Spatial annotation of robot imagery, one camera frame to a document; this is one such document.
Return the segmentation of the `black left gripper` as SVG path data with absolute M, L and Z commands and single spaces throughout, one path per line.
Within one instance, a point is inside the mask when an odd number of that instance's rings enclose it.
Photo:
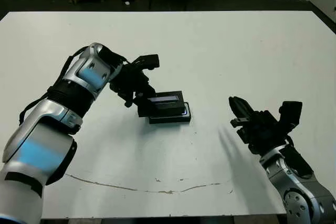
M 124 100 L 127 108 L 133 104 L 142 105 L 143 96 L 156 97 L 156 91 L 149 85 L 148 77 L 131 64 L 123 65 L 119 74 L 109 83 L 110 89 Z

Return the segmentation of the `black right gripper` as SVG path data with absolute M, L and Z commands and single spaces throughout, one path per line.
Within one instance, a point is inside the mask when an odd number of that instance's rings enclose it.
M 269 111 L 254 111 L 249 103 L 240 97 L 229 97 L 229 106 L 236 116 L 230 121 L 239 129 L 238 136 L 248 145 L 253 154 L 266 154 L 273 148 L 290 143 L 288 132 L 284 131 Z

